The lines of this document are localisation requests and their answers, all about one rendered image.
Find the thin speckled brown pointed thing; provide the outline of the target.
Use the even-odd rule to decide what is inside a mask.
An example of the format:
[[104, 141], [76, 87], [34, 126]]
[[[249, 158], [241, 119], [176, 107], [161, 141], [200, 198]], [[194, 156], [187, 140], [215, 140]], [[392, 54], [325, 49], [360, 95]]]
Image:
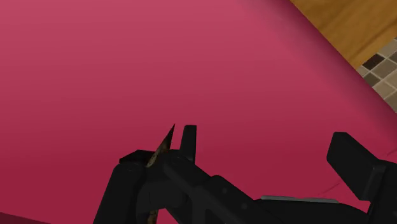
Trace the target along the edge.
[[[171, 143], [172, 143], [172, 137], [173, 137], [173, 133], [174, 133], [174, 128], [175, 128], [175, 125], [172, 126], [170, 131], [167, 133], [165, 138], [160, 143], [159, 147], [155, 150], [154, 154], [152, 154], [151, 158], [149, 159], [148, 163], [146, 164], [146, 168], [151, 167], [156, 162], [158, 156], [161, 153], [165, 153], [170, 150]], [[157, 218], [158, 218], [158, 210], [150, 211], [149, 215], [146, 219], [146, 224], [157, 224]]]

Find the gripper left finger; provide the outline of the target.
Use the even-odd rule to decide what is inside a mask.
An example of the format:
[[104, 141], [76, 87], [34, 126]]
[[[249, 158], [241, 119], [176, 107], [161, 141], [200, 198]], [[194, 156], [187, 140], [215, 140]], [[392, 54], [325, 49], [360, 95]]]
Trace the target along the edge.
[[186, 125], [178, 150], [136, 150], [122, 157], [93, 224], [146, 224], [150, 211], [159, 209], [179, 224], [274, 224], [251, 197], [195, 165], [196, 136], [196, 126]]

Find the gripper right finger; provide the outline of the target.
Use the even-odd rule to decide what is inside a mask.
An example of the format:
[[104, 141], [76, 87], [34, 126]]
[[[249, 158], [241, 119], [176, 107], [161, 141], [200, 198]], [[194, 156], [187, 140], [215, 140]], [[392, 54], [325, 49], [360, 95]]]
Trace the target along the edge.
[[397, 164], [378, 159], [346, 132], [334, 132], [327, 162], [359, 200], [368, 224], [397, 224]]

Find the crimson bed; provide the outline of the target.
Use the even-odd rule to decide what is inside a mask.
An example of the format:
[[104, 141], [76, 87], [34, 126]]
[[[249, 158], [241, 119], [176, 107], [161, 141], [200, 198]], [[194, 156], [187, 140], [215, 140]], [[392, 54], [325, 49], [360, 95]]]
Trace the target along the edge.
[[336, 131], [397, 162], [397, 113], [289, 0], [0, 0], [0, 212], [92, 224], [118, 159], [188, 124], [252, 198], [366, 209]]

